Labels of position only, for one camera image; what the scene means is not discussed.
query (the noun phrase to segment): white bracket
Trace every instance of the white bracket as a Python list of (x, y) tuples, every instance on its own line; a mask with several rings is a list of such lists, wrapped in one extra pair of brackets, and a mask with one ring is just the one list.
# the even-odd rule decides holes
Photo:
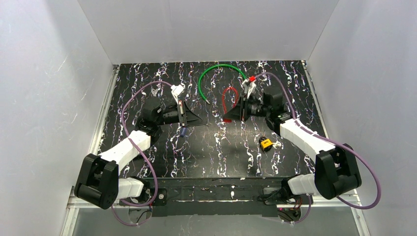
[(177, 102), (177, 104), (178, 104), (178, 96), (183, 91), (184, 91), (184, 87), (182, 85), (178, 85), (178, 86), (172, 85), (171, 86), (171, 93), (172, 93), (172, 96), (174, 97), (175, 101)]
[(150, 136), (142, 131), (132, 131), (129, 137), (123, 139), (116, 146), (111, 149), (102, 152), (99, 154), (101, 159), (107, 161), (116, 161), (119, 165), (119, 174), (120, 171), (125, 167), (133, 158), (139, 155), (139, 151), (131, 144), (129, 138), (142, 150), (150, 148)]
[[(303, 125), (299, 120), (298, 124), (308, 130), (307, 126)], [(297, 147), (299, 147), (305, 154), (307, 154), (314, 163), (316, 163), (316, 155), (320, 151), (328, 151), (335, 148), (333, 144), (318, 139), (311, 134), (302, 130), (297, 124), (296, 120), (290, 119), (280, 125), (279, 128), (281, 137), (288, 139)]]
[(252, 92), (255, 90), (256, 88), (256, 83), (255, 83), (255, 79), (250, 77), (246, 80), (244, 80), (242, 82), (242, 86), (244, 88), (244, 92), (247, 94), (247, 99), (249, 99), (250, 94), (252, 94)]
[(299, 175), (288, 181), (291, 192), (295, 195), (320, 195), (314, 183), (314, 174)]
[(126, 199), (140, 196), (144, 184), (134, 178), (119, 179), (119, 193), (117, 199)]

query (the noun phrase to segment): black table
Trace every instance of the black table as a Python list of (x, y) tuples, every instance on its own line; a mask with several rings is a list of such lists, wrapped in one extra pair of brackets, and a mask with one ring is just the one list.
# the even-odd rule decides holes
[[(173, 85), (182, 83), (185, 91), (182, 98), (189, 108), (208, 122), (207, 126), (189, 128), (186, 137), (179, 136), (177, 124), (164, 125), (158, 142), (145, 151), (153, 162), (158, 177), (287, 177), (307, 174), (314, 164), (291, 142), (278, 137), (266, 126), (263, 118), (252, 117), (246, 123), (222, 121), (222, 92), (229, 86), (242, 91), (242, 77), (230, 68), (218, 68), (209, 72), (202, 81), (202, 90), (211, 105), (200, 97), (197, 81), (204, 70), (218, 63), (231, 64), (242, 70), (247, 77), (262, 72), (276, 74), (288, 86), (289, 96), (300, 120), (324, 135), (316, 104), (301, 61), (233, 61), (233, 62), (173, 62), (122, 64), (117, 77), (110, 108), (103, 130), (101, 151), (106, 151), (123, 138), (120, 113), (123, 105), (143, 85), (163, 80)], [(272, 86), (281, 89), (274, 78), (260, 78), (255, 94), (260, 96), (263, 88)], [(158, 96), (164, 106), (174, 101), (168, 86), (152, 85), (145, 89), (127, 110), (126, 124), (134, 129), (136, 118), (146, 98)], [(226, 95), (228, 109), (235, 96)], [(259, 148), (261, 136), (276, 142), (274, 148), (263, 153)], [(130, 162), (121, 172), (123, 177), (151, 177), (142, 158)]]

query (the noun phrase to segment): white enclosure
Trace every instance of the white enclosure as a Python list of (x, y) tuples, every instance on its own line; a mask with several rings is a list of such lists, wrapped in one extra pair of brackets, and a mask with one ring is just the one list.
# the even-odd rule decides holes
[[(417, 2), (340, 0), (309, 60), (330, 137), (376, 170), (381, 202), (364, 210), (372, 235), (415, 235)], [(360, 168), (365, 205), (374, 180)]]
[(307, 60), (329, 136), (380, 177), (370, 232), (414, 234), (415, 42), (414, 1), (2, 0), (1, 234), (60, 233), (112, 64), (280, 59)]
[(59, 235), (113, 66), (73, 1), (0, 1), (0, 229)]
[(113, 64), (308, 59), (337, 0), (79, 0)]

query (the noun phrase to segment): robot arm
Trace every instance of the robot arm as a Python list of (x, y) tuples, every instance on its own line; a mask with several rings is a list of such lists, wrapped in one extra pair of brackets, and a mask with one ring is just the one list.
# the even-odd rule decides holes
[(277, 92), (275, 88), (267, 87), (262, 101), (250, 93), (251, 90), (245, 89), (237, 105), (227, 112), (223, 119), (246, 121), (250, 116), (265, 117), (272, 131), (294, 143), (315, 163), (314, 174), (284, 179), (277, 197), (288, 200), (295, 195), (309, 194), (332, 199), (361, 186), (355, 156), (313, 136), (313, 131), (298, 119), (292, 118), (291, 114), (285, 111), (282, 91)]
[(130, 133), (129, 137), (108, 151), (98, 155), (90, 153), (84, 158), (75, 185), (75, 196), (102, 209), (107, 209), (117, 199), (141, 195), (144, 183), (139, 178), (119, 179), (121, 170), (139, 155), (139, 151), (131, 141), (145, 151), (160, 137), (161, 125), (179, 123), (185, 129), (205, 124), (201, 118), (190, 111), (184, 101), (178, 100), (183, 87), (172, 86), (171, 90), (175, 104), (162, 109), (159, 98), (147, 99), (143, 104), (141, 116), (136, 122), (135, 130)]

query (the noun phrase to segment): purple cable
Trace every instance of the purple cable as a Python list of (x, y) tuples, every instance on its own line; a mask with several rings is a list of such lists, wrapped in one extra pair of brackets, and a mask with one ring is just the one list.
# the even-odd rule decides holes
[[(273, 76), (277, 81), (278, 81), (278, 83), (279, 83), (279, 85), (281, 86), (281, 88), (282, 88), (282, 92), (284, 93), (284, 95), (285, 95), (285, 97), (287, 98), (287, 101), (288, 101), (288, 103), (289, 103), (289, 106), (290, 106), (290, 110), (291, 110), (291, 113), (292, 113), (292, 115), (293, 115), (293, 118), (294, 119), (296, 119), (297, 117), (296, 117), (296, 113), (295, 113), (295, 111), (294, 111), (294, 108), (293, 108), (293, 106), (291, 105), (291, 102), (290, 102), (290, 99), (289, 99), (289, 97), (288, 97), (288, 94), (287, 94), (287, 91), (285, 90), (285, 87), (284, 87), (284, 85), (282, 84), (282, 82), (278, 79), (278, 77), (276, 76), (276, 75), (274, 75), (274, 74), (272, 74), (272, 73), (270, 73), (270, 72), (265, 72), (265, 73), (261, 73), (261, 74), (259, 74), (259, 75), (257, 75), (257, 76), (255, 76), (255, 78), (258, 78), (258, 77), (260, 77), (260, 76), (263, 76), (263, 75), (271, 75), (271, 76)], [(348, 205), (348, 206), (350, 206), (350, 207), (353, 207), (353, 208), (356, 208), (356, 209), (361, 209), (361, 210), (367, 210), (367, 209), (371, 209), (371, 208), (374, 208), (378, 203), (379, 203), (379, 201), (380, 201), (380, 199), (381, 199), (381, 184), (380, 184), (380, 182), (379, 182), (379, 179), (378, 179), (378, 177), (377, 177), (377, 175), (376, 175), (376, 173), (375, 173), (375, 171), (369, 166), (369, 164), (358, 154), (358, 153), (356, 153), (355, 151), (353, 151), (351, 148), (349, 148), (349, 147), (347, 147), (347, 146), (345, 146), (345, 145), (343, 145), (343, 144), (341, 144), (341, 143), (339, 143), (339, 142), (337, 142), (337, 141), (333, 141), (333, 140), (330, 140), (330, 139), (328, 139), (328, 138), (325, 138), (325, 137), (322, 137), (322, 136), (320, 136), (320, 135), (318, 135), (318, 134), (315, 134), (315, 133), (312, 133), (311, 131), (309, 131), (308, 129), (306, 129), (306, 128), (304, 128), (304, 127), (302, 127), (299, 123), (298, 123), (298, 121), (296, 120), (296, 125), (298, 125), (303, 131), (305, 131), (305, 132), (307, 132), (308, 134), (311, 134), (311, 135), (313, 135), (314, 137), (316, 137), (316, 138), (318, 138), (318, 139), (321, 139), (321, 140), (323, 140), (323, 141), (326, 141), (326, 142), (329, 142), (329, 143), (331, 143), (331, 144), (334, 144), (335, 146), (337, 146), (337, 147), (339, 147), (339, 148), (341, 148), (341, 149), (344, 149), (344, 150), (346, 150), (346, 151), (348, 151), (348, 152), (350, 152), (352, 155), (354, 155), (357, 159), (359, 159), (359, 161), (361, 161), (364, 165), (365, 165), (365, 167), (369, 170), (369, 172), (371, 173), (371, 175), (372, 175), (372, 177), (374, 178), (374, 180), (375, 180), (375, 183), (376, 183), (376, 185), (377, 185), (377, 197), (375, 198), (375, 201), (372, 203), (372, 204), (370, 204), (370, 205), (367, 205), (367, 206), (357, 206), (357, 205), (354, 205), (354, 204), (352, 204), (352, 203), (349, 203), (349, 202), (347, 202), (346, 200), (344, 200), (344, 199), (342, 199), (342, 198), (340, 198), (339, 196), (337, 197), (341, 202), (343, 202), (344, 204), (346, 204), (346, 205)]]
[[(163, 83), (163, 84), (166, 84), (166, 85), (169, 85), (170, 87), (172, 86), (170, 83), (167, 83), (167, 82), (165, 82), (165, 81), (154, 81), (154, 82), (150, 82), (150, 83), (148, 83), (148, 84), (146, 84), (146, 85), (144, 85), (142, 88), (140, 88), (128, 101), (127, 101), (127, 103), (123, 106), (123, 109), (121, 110), (121, 114), (120, 114), (120, 118), (121, 118), (121, 124), (122, 124), (122, 126), (123, 126), (123, 129), (124, 129), (124, 132), (125, 132), (125, 134), (126, 134), (126, 136), (127, 137), (129, 137), (129, 131), (127, 130), (127, 127), (126, 127), (126, 123), (125, 123), (125, 121), (124, 121), (124, 111), (126, 110), (126, 108), (127, 108), (127, 106), (129, 105), (129, 103), (131, 102), (131, 101), (133, 101), (133, 99), (135, 99), (135, 97), (140, 93), (140, 92), (142, 92), (142, 90), (144, 89), (144, 88), (146, 88), (146, 87), (148, 87), (149, 85), (153, 85), (153, 84), (158, 84), (158, 83)], [(149, 166), (149, 169), (150, 169), (150, 172), (152, 173), (152, 177), (153, 177), (153, 181), (154, 181), (154, 183), (155, 183), (155, 192), (154, 192), (154, 194), (153, 194), (153, 196), (152, 196), (152, 198), (149, 200), (149, 201), (147, 201), (146, 203), (143, 203), (143, 204), (134, 204), (134, 203), (130, 203), (130, 202), (127, 202), (126, 200), (123, 200), (123, 199), (121, 199), (120, 201), (122, 201), (123, 203), (125, 203), (126, 205), (129, 205), (129, 206), (132, 206), (132, 207), (144, 207), (144, 206), (148, 206), (149, 204), (151, 204), (155, 199), (156, 199), (156, 196), (158, 195), (158, 180), (157, 180), (157, 178), (156, 178), (156, 173), (155, 173), (155, 170), (153, 169), (153, 166), (152, 166), (152, 164), (151, 164), (151, 162), (149, 161), (149, 159), (146, 157), (146, 155), (143, 153), (143, 151), (136, 145), (136, 143), (133, 141), (133, 140), (131, 140), (130, 138), (129, 138), (129, 141), (131, 142), (131, 144), (136, 148), (136, 150), (138, 150), (138, 152), (142, 155), (142, 157), (143, 157), (143, 159), (146, 161), (146, 163), (147, 163), (147, 165)]]
[(139, 225), (144, 224), (145, 222), (147, 222), (147, 221), (150, 219), (150, 217), (149, 217), (149, 218), (146, 218), (146, 220), (142, 221), (141, 223), (137, 223), (137, 224), (130, 224), (130, 223), (126, 223), (126, 222), (124, 222), (122, 219), (120, 219), (120, 217), (116, 214), (116, 211), (115, 211), (115, 209), (113, 208), (113, 205), (111, 206), (111, 208), (112, 208), (112, 212), (113, 212), (113, 215), (115, 216), (115, 218), (116, 218), (116, 219), (117, 219), (120, 223), (122, 223), (122, 224), (124, 224), (124, 225), (126, 225), (126, 226), (139, 226)]
[(305, 215), (298, 221), (294, 221), (294, 224), (300, 223), (301, 221), (305, 220), (307, 218), (307, 216), (310, 214), (310, 210), (311, 210), (311, 199), (310, 196), (308, 197), (308, 209), (307, 212), (305, 213)]

